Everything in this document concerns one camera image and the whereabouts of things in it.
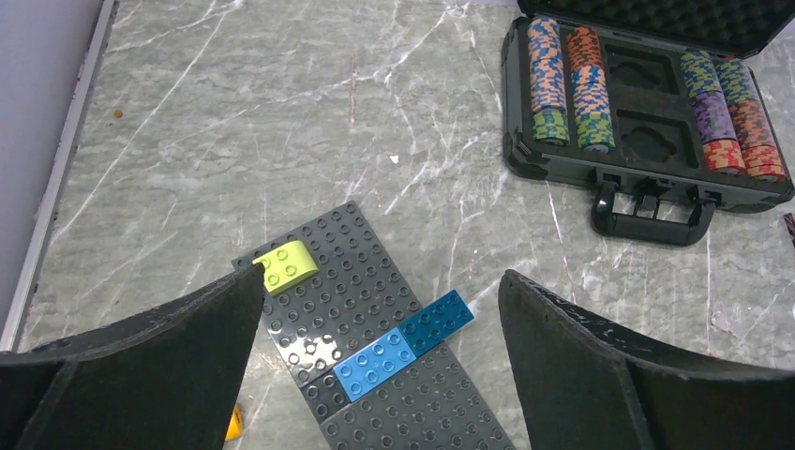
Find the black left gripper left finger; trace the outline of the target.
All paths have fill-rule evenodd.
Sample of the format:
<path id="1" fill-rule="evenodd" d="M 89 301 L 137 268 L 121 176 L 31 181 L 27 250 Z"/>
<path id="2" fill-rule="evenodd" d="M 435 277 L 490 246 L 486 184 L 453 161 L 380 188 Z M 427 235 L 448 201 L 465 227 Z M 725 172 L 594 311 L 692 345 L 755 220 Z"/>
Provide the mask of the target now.
<path id="1" fill-rule="evenodd" d="M 260 265 L 1 355 L 5 449 L 219 449 L 263 308 Z"/>

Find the red triangular dealer button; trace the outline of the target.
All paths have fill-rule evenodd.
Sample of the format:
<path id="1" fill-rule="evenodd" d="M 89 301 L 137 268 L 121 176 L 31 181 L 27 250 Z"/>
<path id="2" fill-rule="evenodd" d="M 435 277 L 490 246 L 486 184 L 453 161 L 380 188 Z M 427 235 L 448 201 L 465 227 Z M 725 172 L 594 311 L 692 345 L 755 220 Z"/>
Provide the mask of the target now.
<path id="1" fill-rule="evenodd" d="M 790 242 L 795 246 L 795 218 L 791 213 L 786 213 L 782 216 Z"/>

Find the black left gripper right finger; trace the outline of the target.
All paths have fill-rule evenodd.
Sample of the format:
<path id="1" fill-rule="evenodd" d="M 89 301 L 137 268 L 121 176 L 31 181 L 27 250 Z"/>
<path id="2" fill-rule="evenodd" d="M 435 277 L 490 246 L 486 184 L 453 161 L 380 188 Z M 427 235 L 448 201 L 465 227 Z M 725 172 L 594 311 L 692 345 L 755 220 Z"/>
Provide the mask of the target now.
<path id="1" fill-rule="evenodd" d="M 794 374 L 690 352 L 509 270 L 498 305 L 534 449 L 790 449 Z"/>

